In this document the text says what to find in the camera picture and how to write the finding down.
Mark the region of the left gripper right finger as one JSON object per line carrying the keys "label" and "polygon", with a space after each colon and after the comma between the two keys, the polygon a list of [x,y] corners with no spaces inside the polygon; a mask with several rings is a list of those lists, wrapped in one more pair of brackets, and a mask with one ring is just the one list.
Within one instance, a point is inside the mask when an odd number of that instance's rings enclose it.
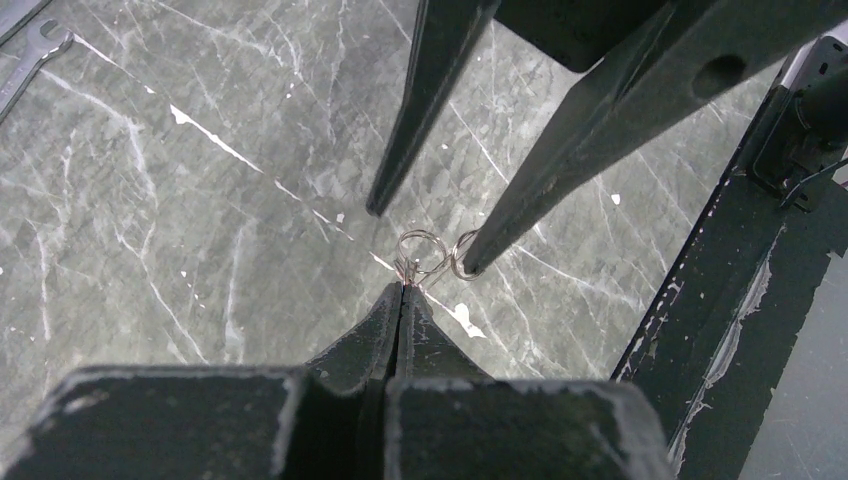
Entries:
{"label": "left gripper right finger", "polygon": [[401,290],[384,394],[388,479],[670,479],[660,419],[634,385],[494,379]]}

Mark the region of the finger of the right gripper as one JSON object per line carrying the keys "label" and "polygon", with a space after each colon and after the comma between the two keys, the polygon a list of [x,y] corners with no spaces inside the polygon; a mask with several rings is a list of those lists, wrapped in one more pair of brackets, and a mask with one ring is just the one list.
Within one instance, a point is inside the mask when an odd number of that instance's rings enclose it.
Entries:
{"label": "finger of the right gripper", "polygon": [[390,206],[499,6],[494,0],[418,3],[403,99],[366,201],[370,215],[380,217]]}
{"label": "finger of the right gripper", "polygon": [[465,271],[485,270],[573,190],[846,17],[844,0],[667,3],[568,91]]}

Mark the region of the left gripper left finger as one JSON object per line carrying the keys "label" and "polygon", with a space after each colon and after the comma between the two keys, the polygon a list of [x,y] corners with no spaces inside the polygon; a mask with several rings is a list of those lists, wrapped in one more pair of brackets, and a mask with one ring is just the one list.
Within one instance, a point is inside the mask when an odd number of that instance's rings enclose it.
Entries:
{"label": "left gripper left finger", "polygon": [[8,479],[379,479],[405,290],[296,366],[108,365],[68,374]]}

